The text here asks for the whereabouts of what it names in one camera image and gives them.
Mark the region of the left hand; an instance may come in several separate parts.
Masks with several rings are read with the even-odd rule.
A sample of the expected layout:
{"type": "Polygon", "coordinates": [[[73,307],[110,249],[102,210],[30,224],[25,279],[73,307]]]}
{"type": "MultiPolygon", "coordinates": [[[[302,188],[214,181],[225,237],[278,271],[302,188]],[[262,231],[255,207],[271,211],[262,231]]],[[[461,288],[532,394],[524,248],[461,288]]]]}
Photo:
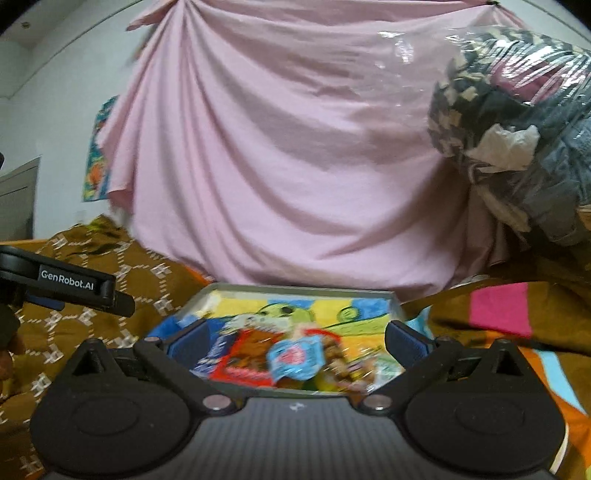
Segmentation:
{"type": "Polygon", "coordinates": [[[10,306],[1,305],[0,381],[9,380],[13,374],[13,356],[25,353],[22,336],[18,333],[20,321],[10,306]]]}

